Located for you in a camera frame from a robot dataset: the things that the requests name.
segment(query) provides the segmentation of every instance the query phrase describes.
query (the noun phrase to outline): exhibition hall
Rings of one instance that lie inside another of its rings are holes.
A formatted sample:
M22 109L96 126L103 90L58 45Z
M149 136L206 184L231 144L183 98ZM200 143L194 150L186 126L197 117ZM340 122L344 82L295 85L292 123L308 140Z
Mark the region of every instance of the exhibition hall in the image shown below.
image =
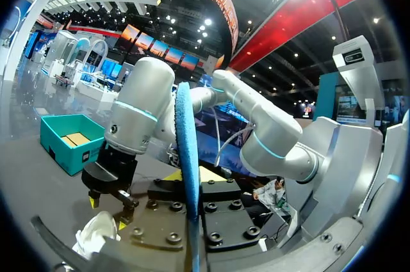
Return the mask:
M393 3L11 0L0 190L20 270L384 267L410 102Z

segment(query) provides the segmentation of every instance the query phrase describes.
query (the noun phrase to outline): white machine housing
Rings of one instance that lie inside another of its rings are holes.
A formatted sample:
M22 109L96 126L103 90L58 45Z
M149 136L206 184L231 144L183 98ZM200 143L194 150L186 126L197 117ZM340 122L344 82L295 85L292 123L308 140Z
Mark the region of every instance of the white machine housing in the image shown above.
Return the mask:
M366 99L373 99L376 110L384 109L384 94L374 68L373 51L363 35L335 46L333 61L362 110L368 109Z

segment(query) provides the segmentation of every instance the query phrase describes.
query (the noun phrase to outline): cable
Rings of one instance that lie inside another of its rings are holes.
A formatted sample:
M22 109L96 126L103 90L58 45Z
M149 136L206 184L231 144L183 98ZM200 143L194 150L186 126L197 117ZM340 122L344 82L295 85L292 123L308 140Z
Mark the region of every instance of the cable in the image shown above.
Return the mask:
M215 126L217 127L217 139L218 139L218 155L215 158L215 162L214 162L214 166L217 167L219 164L219 152L220 152L220 137L219 137L219 125L218 125L218 118L217 118L217 112L215 111L215 109L212 107L211 108L213 115L215 117Z
M219 149L217 157L215 158L215 163L213 164L213 166L215 166L215 167L218 166L220 154L223 151L223 149L226 147L226 145L229 144L229 142L231 142L233 139L235 139L235 137L239 136L241 133L244 133L245 131L248 131L248 130L252 130L254 128L255 128L254 126L243 128L242 130L239 130L238 132L234 133L228 140L226 140L225 143L222 145L222 147Z
M274 237L275 241L276 241L277 236L279 235L280 231L282 231L285 228L285 227L283 227L283 225L285 225L285 227L288 226L287 222L284 222L281 226L279 226L279 228L277 229L277 232L276 232L276 237Z

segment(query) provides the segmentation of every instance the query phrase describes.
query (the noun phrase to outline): yellow tag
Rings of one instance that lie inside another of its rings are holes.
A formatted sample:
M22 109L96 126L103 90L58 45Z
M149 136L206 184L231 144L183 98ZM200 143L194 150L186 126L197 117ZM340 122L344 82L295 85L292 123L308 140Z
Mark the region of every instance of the yellow tag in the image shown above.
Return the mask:
M120 222L120 225L118 226L118 230L122 230L125 228L127 225L125 225L123 222Z
M94 209L94 208L95 208L95 207L94 207L94 204L95 204L94 199L93 199L93 198L91 198L91 196L89 196L88 198L90 199L90 203L91 203L91 207L92 207L92 209Z

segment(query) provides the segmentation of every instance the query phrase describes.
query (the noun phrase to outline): ceiling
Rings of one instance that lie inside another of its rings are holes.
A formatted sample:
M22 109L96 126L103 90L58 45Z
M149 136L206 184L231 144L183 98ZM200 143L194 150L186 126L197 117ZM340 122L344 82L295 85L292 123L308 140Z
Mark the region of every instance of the ceiling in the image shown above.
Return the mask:
M236 51L285 0L232 0L239 23ZM147 15L139 15L135 6L127 3L128 11L113 9L72 12L70 15L49 15L50 18L73 24L122 31L127 24L141 29L154 38L190 52L206 60L219 57L223 45L218 29L206 26L208 36L197 30L205 19L212 19L210 9L201 0L161 0L159 6L147 6ZM391 32L391 23L377 0L355 0L340 9L341 18L351 38L364 35L372 46L376 62L398 58L398 47ZM171 24L166 16L176 22ZM242 80L260 91L280 108L292 112L293 103L317 98L320 75L336 71L332 50L343 41L335 14L311 26L241 74ZM203 72L195 70L195 79Z

